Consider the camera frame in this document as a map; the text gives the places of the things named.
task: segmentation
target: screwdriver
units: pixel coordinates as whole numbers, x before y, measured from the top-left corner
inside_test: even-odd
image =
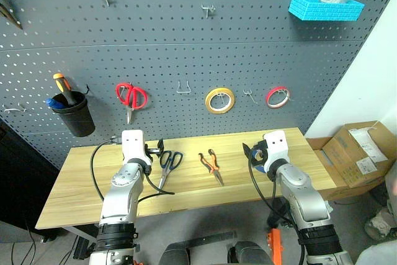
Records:
[[[62,92],[65,99],[68,101],[69,106],[74,106],[77,104],[77,101],[73,97],[72,89],[70,88],[68,80],[66,80],[65,76],[61,73],[54,74],[53,79],[55,80],[56,85]]]

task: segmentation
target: black pen holder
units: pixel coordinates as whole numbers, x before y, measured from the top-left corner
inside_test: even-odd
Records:
[[[85,137],[95,130],[94,121],[92,121],[91,114],[88,110],[86,96],[78,91],[72,91],[72,93],[78,104],[65,109],[52,108],[52,110],[61,117],[62,121],[74,136]],[[65,107],[68,106],[68,101],[62,93],[57,94],[53,99],[57,102],[61,102]]]

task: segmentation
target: pegboard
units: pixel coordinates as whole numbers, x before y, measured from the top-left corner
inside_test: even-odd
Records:
[[[96,145],[139,128],[148,140],[299,127],[305,132],[348,69],[388,0],[358,0],[357,22],[303,22],[288,13],[290,0],[12,0],[24,26],[0,19],[1,103],[25,113],[0,113],[19,135],[60,168],[72,146]],[[201,5],[216,7],[205,18]],[[96,131],[69,133],[45,99],[64,73],[84,92]],[[192,93],[176,93],[189,80]],[[117,83],[131,81],[148,105],[125,124]],[[275,86],[292,99],[265,106]],[[236,96],[226,114],[210,114],[207,93],[228,87]],[[258,102],[243,94],[252,90]]]

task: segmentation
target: wooden table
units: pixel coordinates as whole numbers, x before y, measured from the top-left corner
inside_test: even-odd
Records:
[[[310,175],[315,189],[335,188],[334,181],[299,129],[286,128],[284,131],[291,163]],[[270,130],[165,140],[166,150],[176,150],[184,154],[183,162],[171,172],[164,186],[164,190],[176,194],[143,201],[139,204],[138,216],[258,200],[259,195],[249,176],[248,160],[241,144],[244,142],[253,146],[267,132]],[[157,141],[148,141],[147,144],[149,148],[154,148]],[[94,189],[89,171],[89,159],[94,148],[88,146],[70,150],[38,219],[37,229],[63,227],[76,233],[73,226],[99,221],[102,201]],[[213,175],[209,175],[199,161],[200,152],[209,158],[209,148],[216,153],[224,187],[218,184]],[[121,145],[106,145],[97,152],[94,171],[103,194],[109,190],[111,177],[121,166]],[[150,178],[158,184],[161,167],[156,157],[152,169]],[[254,171],[254,174],[264,195],[271,196],[272,183],[267,176],[259,171]],[[145,180],[141,196],[153,193],[155,190]]]

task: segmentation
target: blue pen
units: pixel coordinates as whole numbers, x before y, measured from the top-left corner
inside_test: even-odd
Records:
[[[61,102],[58,102],[54,99],[46,99],[45,103],[47,104],[48,107],[53,108],[53,109],[65,109],[65,105],[62,104]]]

